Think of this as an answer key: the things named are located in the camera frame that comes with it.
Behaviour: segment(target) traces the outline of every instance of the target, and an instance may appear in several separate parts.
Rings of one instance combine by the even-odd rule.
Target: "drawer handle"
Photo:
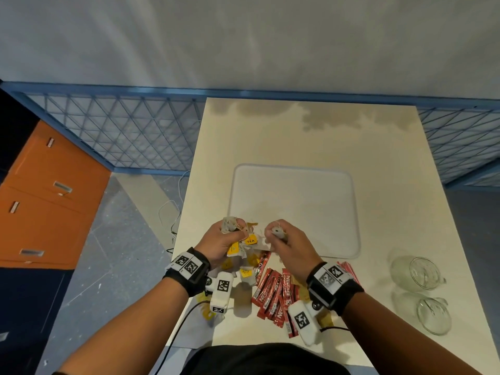
[[[9,213],[16,213],[17,207],[19,206],[19,201],[14,201],[14,204],[10,207]]]
[[[59,196],[67,195],[68,193],[71,193],[73,191],[73,188],[70,188],[67,185],[64,185],[59,182],[54,182],[54,187],[60,188],[66,192],[66,193],[58,193]]]
[[[19,254],[21,255],[34,255],[36,257],[42,257],[44,251],[43,250],[28,250],[26,248],[22,248]]]

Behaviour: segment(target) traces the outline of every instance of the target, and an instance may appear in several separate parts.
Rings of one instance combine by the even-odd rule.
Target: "wrist strap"
[[[170,262],[163,278],[174,279],[185,288],[189,297],[193,297],[205,290],[209,270],[208,259],[191,247]]]
[[[317,265],[307,279],[311,299],[342,315],[346,305],[357,292],[364,292],[353,276],[337,264]]]

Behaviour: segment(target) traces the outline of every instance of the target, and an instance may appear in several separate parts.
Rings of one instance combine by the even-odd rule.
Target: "white table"
[[[174,254],[195,245],[228,211],[234,168],[240,163],[334,168],[351,174],[361,254],[351,260],[365,290],[391,310],[401,293],[389,261],[406,252],[431,258],[448,284],[444,297],[452,330],[431,338],[483,374],[500,361],[415,107],[209,98],[186,193]],[[279,269],[273,258],[271,267]],[[348,365],[371,366],[348,332],[323,333],[309,348]],[[283,329],[232,309],[213,345],[292,342]]]

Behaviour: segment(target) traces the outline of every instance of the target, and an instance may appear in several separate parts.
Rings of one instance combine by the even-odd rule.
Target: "white tray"
[[[262,235],[269,222],[283,218],[303,230],[322,257],[351,259],[360,252],[353,180],[346,172],[240,164],[228,215],[258,222]]]

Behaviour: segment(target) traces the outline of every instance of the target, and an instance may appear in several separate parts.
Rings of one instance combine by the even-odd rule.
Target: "black cable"
[[[182,328],[183,326],[183,323],[184,321],[186,321],[186,318],[187,316],[189,316],[189,314],[194,310],[194,308],[196,308],[198,305],[201,305],[201,304],[204,304],[206,302],[210,302],[209,300],[204,300],[202,302],[199,302],[198,304],[196,304],[194,307],[192,307],[188,313],[186,313],[186,315],[184,316],[184,319],[183,321],[180,323],[179,325],[179,328],[177,329],[177,332],[176,334],[173,336],[172,338],[172,342],[170,342],[170,346],[168,347],[166,353],[165,353],[165,356],[163,357],[163,360],[161,361],[159,367],[158,367],[158,370],[154,373],[154,375],[158,375],[159,371],[161,370],[161,366],[163,366],[163,363],[165,363],[165,359],[166,359],[166,356],[168,355],[168,353],[170,352],[170,349],[172,348],[172,345],[173,345],[173,341],[175,341],[176,337],[177,337],[177,334],[179,334],[179,331],[180,331],[180,328]]]
[[[345,330],[347,332],[350,332],[349,329],[347,328],[342,328],[342,327],[326,327],[326,328],[321,328],[320,329],[320,332],[323,333],[325,330],[328,330],[328,329],[340,329],[340,330]]]

